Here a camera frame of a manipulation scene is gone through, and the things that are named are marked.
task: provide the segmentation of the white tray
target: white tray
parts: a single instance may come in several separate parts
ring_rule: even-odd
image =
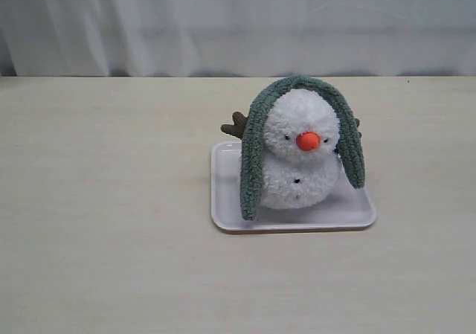
[[[227,233],[363,230],[376,221],[367,189],[354,189],[344,171],[334,191],[318,205],[286,211],[260,208],[256,220],[244,220],[239,209],[240,155],[240,141],[219,143],[211,153],[211,217]]]

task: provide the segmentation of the beige table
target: beige table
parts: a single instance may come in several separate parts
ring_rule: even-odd
[[[476,333],[476,78],[341,78],[379,212],[233,236],[210,149],[270,79],[0,79],[0,333]]]

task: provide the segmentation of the white backdrop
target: white backdrop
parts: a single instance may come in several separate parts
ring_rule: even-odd
[[[476,75],[476,0],[0,3],[18,75]]]

